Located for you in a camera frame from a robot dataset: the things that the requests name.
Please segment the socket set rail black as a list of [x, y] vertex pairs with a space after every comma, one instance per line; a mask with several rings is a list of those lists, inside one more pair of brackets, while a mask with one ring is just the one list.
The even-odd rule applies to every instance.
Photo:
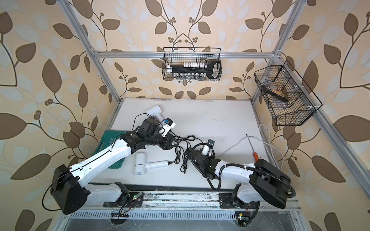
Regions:
[[168, 65], [167, 72], [178, 80], [219, 80], [222, 75], [222, 62], [220, 60], [203, 60]]

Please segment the small green led board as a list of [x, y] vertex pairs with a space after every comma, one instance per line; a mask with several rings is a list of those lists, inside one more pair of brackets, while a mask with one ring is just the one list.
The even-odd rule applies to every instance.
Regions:
[[136, 195], [133, 197], [133, 200], [134, 200], [134, 201], [136, 201], [136, 200], [140, 199], [142, 196], [143, 196], [143, 193], [142, 193], [142, 192], [139, 192], [138, 194], [136, 194]]

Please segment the orange handled screwdriver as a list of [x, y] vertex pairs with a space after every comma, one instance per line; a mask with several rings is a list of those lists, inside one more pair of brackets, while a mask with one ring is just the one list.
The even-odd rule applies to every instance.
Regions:
[[259, 156], [258, 156], [258, 154], [255, 152], [255, 149], [254, 149], [254, 147], [253, 147], [253, 145], [252, 145], [252, 142], [251, 142], [251, 140], [250, 140], [250, 138], [249, 138], [248, 134], [246, 134], [246, 136], [247, 136], [247, 139], [248, 139], [249, 144], [250, 144], [251, 149], [252, 149], [252, 155], [253, 155], [253, 158], [254, 158], [255, 162], [257, 162], [257, 161], [258, 161], [258, 159], [259, 159]]

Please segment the green tool case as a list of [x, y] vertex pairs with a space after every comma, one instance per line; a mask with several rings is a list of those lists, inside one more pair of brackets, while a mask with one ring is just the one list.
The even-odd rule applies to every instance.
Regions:
[[[106, 130], [101, 137], [99, 144], [97, 145], [95, 151], [93, 152], [92, 156], [99, 153], [103, 149], [107, 148], [108, 146], [112, 145], [114, 141], [119, 138], [121, 135], [126, 133], [126, 131], [117, 131], [117, 130]], [[117, 161], [116, 163], [112, 164], [109, 169], [119, 169], [121, 168], [124, 162], [124, 158]]]

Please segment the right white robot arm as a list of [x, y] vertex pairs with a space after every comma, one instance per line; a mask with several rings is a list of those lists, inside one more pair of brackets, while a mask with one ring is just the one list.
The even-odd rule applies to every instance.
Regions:
[[290, 177], [264, 159], [257, 158], [251, 164], [228, 163], [215, 157], [211, 143], [194, 146], [189, 150], [188, 158], [215, 192], [221, 190], [223, 180], [238, 182], [226, 199], [226, 203], [234, 207], [267, 202], [285, 209], [287, 200], [296, 196]]

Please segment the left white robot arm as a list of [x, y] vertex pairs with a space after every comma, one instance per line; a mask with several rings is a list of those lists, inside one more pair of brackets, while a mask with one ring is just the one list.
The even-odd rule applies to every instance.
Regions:
[[157, 121], [150, 116], [141, 126], [120, 134], [113, 144], [89, 159], [70, 167], [59, 166], [54, 171], [52, 183], [47, 190], [65, 215], [76, 212], [86, 203], [117, 202], [124, 192], [121, 183], [94, 188], [90, 185], [91, 180], [117, 161], [147, 145], [171, 150], [178, 145], [176, 139], [169, 134], [174, 127], [175, 123], [170, 118]]

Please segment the brush in right basket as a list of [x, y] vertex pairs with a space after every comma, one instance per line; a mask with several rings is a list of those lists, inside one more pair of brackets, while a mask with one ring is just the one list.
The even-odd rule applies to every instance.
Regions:
[[266, 85], [262, 85], [262, 88], [263, 88], [264, 93], [272, 96], [275, 99], [278, 99], [278, 100], [280, 100], [282, 102], [285, 102], [285, 103], [287, 103], [289, 101], [289, 99], [283, 94], [282, 91], [272, 89], [272, 88], [270, 88]]

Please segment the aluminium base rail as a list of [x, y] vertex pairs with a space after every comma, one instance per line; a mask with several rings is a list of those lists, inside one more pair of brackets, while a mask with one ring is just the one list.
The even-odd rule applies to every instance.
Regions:
[[299, 202], [289, 199], [285, 209], [267, 202], [251, 202], [242, 207], [231, 203], [231, 192], [160, 192], [145, 191], [143, 196], [123, 209], [102, 204], [88, 205], [68, 216], [70, 219], [131, 219], [131, 220], [236, 220], [239, 214], [254, 211], [293, 215], [302, 209]]

